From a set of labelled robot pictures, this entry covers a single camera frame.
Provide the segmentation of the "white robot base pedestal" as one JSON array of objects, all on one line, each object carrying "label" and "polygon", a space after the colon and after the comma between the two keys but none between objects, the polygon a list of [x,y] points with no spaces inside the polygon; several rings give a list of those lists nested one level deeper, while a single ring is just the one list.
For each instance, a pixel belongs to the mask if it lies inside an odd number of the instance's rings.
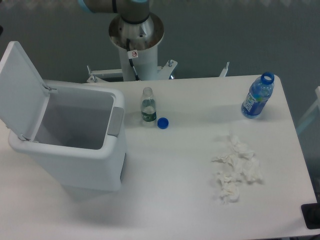
[{"label": "white robot base pedestal", "polygon": [[174,78],[177,61],[169,59],[164,66],[158,65],[158,45],[165,33],[158,16],[150,13],[144,22],[131,24],[118,15],[111,21],[108,33],[118,50],[121,68],[91,70],[88,66],[88,83],[109,82],[114,78],[122,78],[125,82]]}]

